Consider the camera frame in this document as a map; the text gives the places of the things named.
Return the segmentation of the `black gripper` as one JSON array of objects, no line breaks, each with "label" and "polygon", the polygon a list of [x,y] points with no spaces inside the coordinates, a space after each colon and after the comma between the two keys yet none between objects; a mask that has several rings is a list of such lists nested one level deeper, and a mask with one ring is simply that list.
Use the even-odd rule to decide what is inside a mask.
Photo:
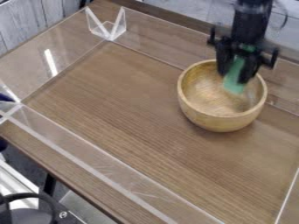
[{"label": "black gripper", "polygon": [[248,83],[250,79],[255,77],[258,69],[262,66],[268,68],[275,67],[279,55],[278,48],[272,48],[271,58],[267,58],[263,55],[263,52],[267,49],[264,43],[255,45],[244,44],[227,35],[216,38],[215,26],[210,29],[207,44],[215,48],[218,71],[222,76],[224,76],[232,68],[234,60],[238,57],[240,64],[238,75],[239,84]]}]

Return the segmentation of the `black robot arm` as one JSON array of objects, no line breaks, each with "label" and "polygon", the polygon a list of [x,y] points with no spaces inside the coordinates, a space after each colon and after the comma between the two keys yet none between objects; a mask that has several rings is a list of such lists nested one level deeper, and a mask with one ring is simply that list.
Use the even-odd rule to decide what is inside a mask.
[{"label": "black robot arm", "polygon": [[262,66],[276,65],[279,49],[266,41],[274,1],[238,0],[230,34],[216,38],[216,27],[210,29],[207,44],[216,51],[216,68],[227,88],[244,87]]}]

